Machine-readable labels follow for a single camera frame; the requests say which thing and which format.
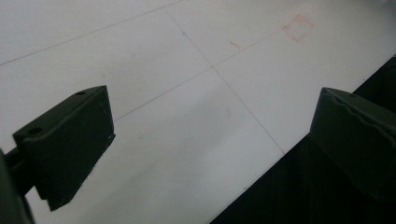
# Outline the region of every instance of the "white surface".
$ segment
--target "white surface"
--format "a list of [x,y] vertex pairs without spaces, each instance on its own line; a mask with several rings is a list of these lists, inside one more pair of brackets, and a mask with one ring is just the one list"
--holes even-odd
[[36,222],[208,223],[308,133],[321,87],[396,53],[395,24],[394,1],[2,1],[0,147],[107,84],[115,142],[69,205],[29,192]]

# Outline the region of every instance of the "screw hole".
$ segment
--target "screw hole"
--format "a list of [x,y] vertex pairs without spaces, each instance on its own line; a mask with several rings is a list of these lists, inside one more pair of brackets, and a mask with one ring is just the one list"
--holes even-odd
[[42,128],[33,128],[33,129],[31,129],[31,130],[29,130],[29,134],[38,134],[38,133],[41,133],[41,131],[43,131],[43,129]]

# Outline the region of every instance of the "red stain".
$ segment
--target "red stain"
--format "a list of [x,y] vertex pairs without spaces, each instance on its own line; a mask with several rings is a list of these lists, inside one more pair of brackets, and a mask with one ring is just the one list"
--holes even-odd
[[237,44],[235,44],[235,43],[233,43],[231,41],[230,41],[230,44],[236,46],[238,49],[241,49],[241,46],[239,46],[239,45],[237,45]]
[[307,16],[297,15],[294,19],[283,27],[286,35],[295,40],[297,43],[303,43],[303,40],[314,27],[314,23]]

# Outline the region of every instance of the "black object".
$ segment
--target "black object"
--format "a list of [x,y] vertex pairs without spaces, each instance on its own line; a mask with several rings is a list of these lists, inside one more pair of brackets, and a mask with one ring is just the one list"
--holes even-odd
[[51,211],[69,203],[114,137],[106,86],[77,92],[18,130],[17,148],[0,153],[1,217],[10,209],[23,217],[17,202],[32,186]]
[[396,58],[323,89],[310,134],[212,223],[396,223],[395,108]]

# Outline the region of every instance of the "white tile floor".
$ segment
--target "white tile floor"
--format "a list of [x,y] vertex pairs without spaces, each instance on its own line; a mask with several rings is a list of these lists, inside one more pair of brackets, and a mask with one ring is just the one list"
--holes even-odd
[[6,0],[0,147],[107,85],[117,138],[37,223],[208,223],[308,133],[321,87],[354,91],[396,52],[378,0]]

